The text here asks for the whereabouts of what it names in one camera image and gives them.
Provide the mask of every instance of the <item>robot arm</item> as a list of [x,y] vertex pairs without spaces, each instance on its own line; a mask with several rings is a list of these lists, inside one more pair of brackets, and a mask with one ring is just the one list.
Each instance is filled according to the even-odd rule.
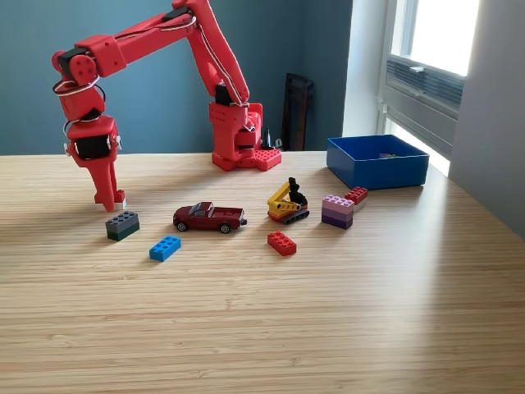
[[124,191],[116,188],[114,162],[120,148],[115,121],[106,115],[105,94],[99,78],[123,70],[132,62],[187,38],[209,94],[213,124],[213,162],[225,170],[257,167],[266,171],[281,162],[281,154],[261,148],[263,109],[248,104],[249,91],[208,0],[174,0],[173,11],[154,16],[116,35],[95,35],[52,57],[62,80],[54,87],[67,123],[66,153],[86,167],[97,194],[95,203],[110,212],[125,205]]

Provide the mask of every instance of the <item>toy car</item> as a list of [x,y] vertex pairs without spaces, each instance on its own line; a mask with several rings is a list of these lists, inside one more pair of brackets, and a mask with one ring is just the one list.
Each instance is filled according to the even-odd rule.
[[182,207],[173,215],[173,225],[179,231],[219,230],[227,234],[231,229],[246,225],[242,208],[219,208],[213,203],[198,203],[193,207]]

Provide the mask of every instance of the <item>toy excavator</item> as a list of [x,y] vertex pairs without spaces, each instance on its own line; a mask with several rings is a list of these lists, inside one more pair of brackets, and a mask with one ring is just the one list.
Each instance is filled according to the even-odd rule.
[[295,178],[289,180],[268,200],[268,216],[277,222],[290,224],[306,218],[308,201],[299,193]]

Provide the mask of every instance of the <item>stacked lego bricks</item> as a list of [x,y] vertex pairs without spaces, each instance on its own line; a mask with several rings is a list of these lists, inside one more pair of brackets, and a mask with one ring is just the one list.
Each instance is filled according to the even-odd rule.
[[354,202],[336,195],[322,201],[321,222],[346,230],[354,222]]
[[345,199],[349,199],[354,202],[354,211],[358,212],[367,203],[368,189],[364,187],[354,187],[346,196]]
[[125,211],[106,222],[107,238],[122,241],[127,236],[139,230],[139,215]]

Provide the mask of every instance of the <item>white wall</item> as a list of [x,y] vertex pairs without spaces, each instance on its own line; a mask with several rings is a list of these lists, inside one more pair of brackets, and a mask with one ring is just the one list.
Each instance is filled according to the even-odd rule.
[[388,0],[354,0],[343,136],[374,135]]
[[481,0],[450,178],[525,238],[525,1]]

